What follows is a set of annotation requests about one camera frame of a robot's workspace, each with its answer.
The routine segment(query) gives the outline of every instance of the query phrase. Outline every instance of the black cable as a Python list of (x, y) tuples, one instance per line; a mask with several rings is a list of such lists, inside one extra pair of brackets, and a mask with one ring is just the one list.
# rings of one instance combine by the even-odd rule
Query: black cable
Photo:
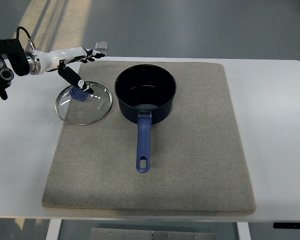
[(25, 32), (25, 34), (28, 36), (28, 39), (31, 39), (31, 36), (30, 36), (29, 32), (23, 26), (18, 26), (16, 28), (16, 38), (17, 39), (19, 39), (19, 31), (20, 31), (20, 29), (22, 29)]

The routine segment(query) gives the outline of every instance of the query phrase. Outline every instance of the pot lid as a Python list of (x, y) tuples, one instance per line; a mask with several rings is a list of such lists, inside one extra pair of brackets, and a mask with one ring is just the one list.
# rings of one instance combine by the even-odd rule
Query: pot lid
[(102, 119), (110, 111), (112, 95), (101, 83), (85, 82), (93, 94), (75, 88), (72, 85), (60, 92), (55, 101), (55, 112), (65, 123), (88, 125)]

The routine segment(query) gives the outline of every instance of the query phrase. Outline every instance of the gray felt mat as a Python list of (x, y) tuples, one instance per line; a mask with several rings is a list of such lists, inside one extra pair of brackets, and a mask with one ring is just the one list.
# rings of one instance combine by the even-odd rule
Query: gray felt mat
[(85, 81), (109, 88), (112, 109), (91, 125), (63, 125), (43, 206), (111, 216), (253, 213), (256, 205), (224, 67), (148, 62), (168, 70), (177, 91), (169, 116), (152, 125), (151, 168), (139, 173), (138, 126), (121, 114), (114, 90), (117, 76), (137, 64), (142, 62), (81, 65)]

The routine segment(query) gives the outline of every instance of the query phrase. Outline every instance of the saucepan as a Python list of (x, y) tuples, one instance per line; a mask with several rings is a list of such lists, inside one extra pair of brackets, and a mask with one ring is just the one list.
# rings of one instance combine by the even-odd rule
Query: saucepan
[(137, 124), (136, 169), (150, 169), (151, 125), (164, 120), (170, 113), (177, 85), (164, 68), (139, 64), (124, 70), (114, 84), (123, 116)]

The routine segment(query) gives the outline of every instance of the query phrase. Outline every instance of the robotic arm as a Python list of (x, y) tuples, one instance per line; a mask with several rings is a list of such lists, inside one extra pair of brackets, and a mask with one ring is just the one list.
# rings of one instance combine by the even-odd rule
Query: robotic arm
[[(19, 30), (24, 30), (29, 38), (31, 45), (30, 51), (24, 51), (19, 41)], [(3, 100), (8, 98), (6, 88), (11, 84), (14, 78), (14, 72), (18, 76), (28, 74), (39, 75), (44, 72), (58, 71), (59, 75), (74, 87), (85, 92), (93, 94), (93, 90), (81, 79), (81, 77), (66, 66), (69, 63), (94, 61), (105, 55), (93, 49), (82, 47), (55, 50), (51, 52), (42, 52), (36, 49), (29, 33), (23, 27), (17, 28), (17, 37), (13, 39), (0, 40), (0, 97)], [(12, 69), (9, 69), (5, 63), (8, 59)]]

